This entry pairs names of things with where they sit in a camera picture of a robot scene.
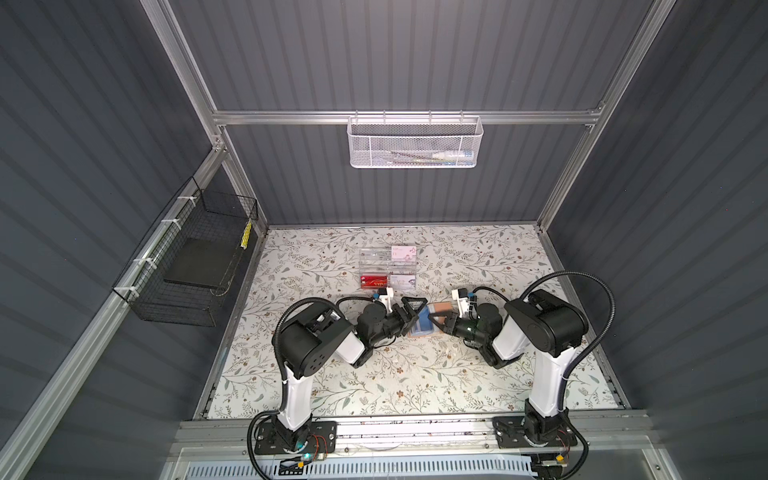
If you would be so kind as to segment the pink leather card holder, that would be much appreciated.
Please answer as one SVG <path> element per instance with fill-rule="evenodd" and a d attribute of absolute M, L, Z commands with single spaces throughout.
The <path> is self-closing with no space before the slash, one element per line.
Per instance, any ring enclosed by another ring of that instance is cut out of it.
<path fill-rule="evenodd" d="M 456 314 L 450 302 L 430 303 L 420 311 L 409 335 L 423 337 L 437 332 L 452 335 L 453 330 L 449 327 L 449 322 L 455 319 Z"/>

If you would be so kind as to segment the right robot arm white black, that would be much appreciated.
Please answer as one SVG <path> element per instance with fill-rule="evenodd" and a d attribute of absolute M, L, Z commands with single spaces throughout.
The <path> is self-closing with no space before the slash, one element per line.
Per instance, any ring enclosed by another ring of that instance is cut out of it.
<path fill-rule="evenodd" d="M 555 438 L 571 439 L 564 406 L 570 367 L 588 332 L 583 314 L 567 301 L 534 290 L 525 298 L 506 299 L 504 307 L 480 303 L 480 288 L 452 292 L 454 310 L 431 311 L 430 322 L 441 332 L 461 339 L 491 367 L 502 369 L 536 350 L 534 380 L 517 431 L 536 447 Z"/>

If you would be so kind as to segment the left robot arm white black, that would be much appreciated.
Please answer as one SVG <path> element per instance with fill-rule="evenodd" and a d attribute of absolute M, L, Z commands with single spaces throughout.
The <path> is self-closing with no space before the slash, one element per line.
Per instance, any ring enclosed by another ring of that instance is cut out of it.
<path fill-rule="evenodd" d="M 312 377 L 332 357 L 363 366 L 375 350 L 409 333 L 427 304 L 426 298 L 411 296 L 396 303 L 386 288 L 368 297 L 307 297 L 291 305 L 272 338 L 281 377 L 281 404 L 273 424 L 280 435 L 297 444 L 310 435 Z"/>

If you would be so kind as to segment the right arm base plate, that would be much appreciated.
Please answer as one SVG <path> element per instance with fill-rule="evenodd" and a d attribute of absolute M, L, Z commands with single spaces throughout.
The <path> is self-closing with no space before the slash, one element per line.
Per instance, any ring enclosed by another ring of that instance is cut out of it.
<path fill-rule="evenodd" d="M 564 447 L 569 450 L 579 444 L 563 414 L 541 417 L 533 412 L 523 416 L 496 416 L 491 422 L 500 448 Z"/>

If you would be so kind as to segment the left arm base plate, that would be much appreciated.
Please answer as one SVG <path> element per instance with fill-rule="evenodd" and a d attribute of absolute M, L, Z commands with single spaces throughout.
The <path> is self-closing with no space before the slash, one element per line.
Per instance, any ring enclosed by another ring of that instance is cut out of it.
<path fill-rule="evenodd" d="M 256 427 L 253 451 L 256 455 L 334 453 L 337 430 L 337 422 L 310 419 L 293 431 L 276 418 L 270 418 Z"/>

